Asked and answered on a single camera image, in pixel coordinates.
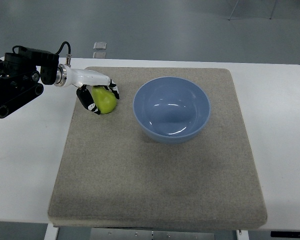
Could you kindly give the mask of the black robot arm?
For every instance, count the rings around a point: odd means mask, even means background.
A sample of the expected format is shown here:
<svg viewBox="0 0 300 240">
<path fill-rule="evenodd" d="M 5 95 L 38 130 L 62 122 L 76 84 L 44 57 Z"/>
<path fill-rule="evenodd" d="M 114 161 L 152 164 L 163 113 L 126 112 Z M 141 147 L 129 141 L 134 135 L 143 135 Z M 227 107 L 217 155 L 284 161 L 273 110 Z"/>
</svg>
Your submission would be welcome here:
<svg viewBox="0 0 300 240">
<path fill-rule="evenodd" d="M 0 60 L 0 119 L 7 117 L 44 91 L 44 85 L 62 82 L 66 71 L 59 65 L 59 54 L 68 47 L 66 63 L 71 61 L 71 46 L 64 41 L 56 53 L 21 45 Z"/>
</svg>

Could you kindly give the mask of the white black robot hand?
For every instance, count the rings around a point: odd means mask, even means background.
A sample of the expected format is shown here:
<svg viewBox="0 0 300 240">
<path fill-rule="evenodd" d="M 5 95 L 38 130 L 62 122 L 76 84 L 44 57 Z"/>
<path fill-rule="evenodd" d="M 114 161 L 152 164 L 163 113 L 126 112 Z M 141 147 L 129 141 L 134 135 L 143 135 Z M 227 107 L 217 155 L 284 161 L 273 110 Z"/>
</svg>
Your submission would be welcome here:
<svg viewBox="0 0 300 240">
<path fill-rule="evenodd" d="M 70 68 L 65 64 L 58 65 L 54 85 L 57 87 L 68 87 L 70 85 L 77 87 L 76 95 L 81 104 L 85 109 L 97 115 L 100 115 L 101 112 L 93 100 L 92 87 L 105 87 L 106 90 L 114 94 L 116 100 L 120 98 L 118 86 L 109 76 L 93 70 Z"/>
</svg>

